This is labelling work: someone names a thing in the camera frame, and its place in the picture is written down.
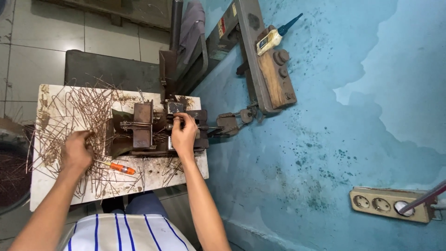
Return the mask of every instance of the grey rag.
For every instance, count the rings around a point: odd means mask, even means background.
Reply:
[[[205,15],[204,9],[200,1],[193,0],[187,3],[186,11],[181,22],[180,31],[180,50],[181,53],[184,49],[186,57],[184,63],[188,64],[190,56],[194,51],[198,38],[201,34],[204,34]]]

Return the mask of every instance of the screwdriver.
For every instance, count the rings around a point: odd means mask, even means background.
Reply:
[[[123,166],[123,165],[110,163],[110,162],[103,162],[103,161],[100,161],[100,160],[97,160],[97,159],[95,159],[95,161],[100,162],[102,164],[106,164],[106,165],[110,166],[111,169],[115,169],[117,171],[120,171],[120,172],[123,172],[123,173],[126,173],[126,174],[130,174],[130,175],[135,174],[135,170],[133,168],[131,168],[131,167],[126,167],[126,166]]]

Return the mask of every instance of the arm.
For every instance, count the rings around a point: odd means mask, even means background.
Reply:
[[[180,118],[185,123],[183,130],[180,129]],[[192,219],[204,251],[230,251],[222,219],[195,162],[194,141],[197,130],[195,120],[190,115],[175,114],[172,144],[186,175]]]
[[[9,251],[55,250],[77,183],[91,165],[92,148],[85,147],[88,131],[74,132],[65,143],[63,167],[50,192],[15,238]]]

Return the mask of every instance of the hand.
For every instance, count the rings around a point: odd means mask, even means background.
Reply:
[[[173,116],[172,145],[181,159],[194,159],[194,142],[198,130],[195,119],[187,113],[175,113]],[[184,121],[183,130],[180,128],[181,120]]]
[[[86,145],[85,141],[92,134],[90,131],[77,131],[68,136],[62,150],[62,171],[73,171],[80,178],[91,166],[93,163],[93,147]]]

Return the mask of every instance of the blue pants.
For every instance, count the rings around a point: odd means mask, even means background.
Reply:
[[[169,219],[163,204],[153,191],[145,192],[136,196],[127,205],[125,212],[121,209],[115,209],[111,213],[122,214],[160,214]]]

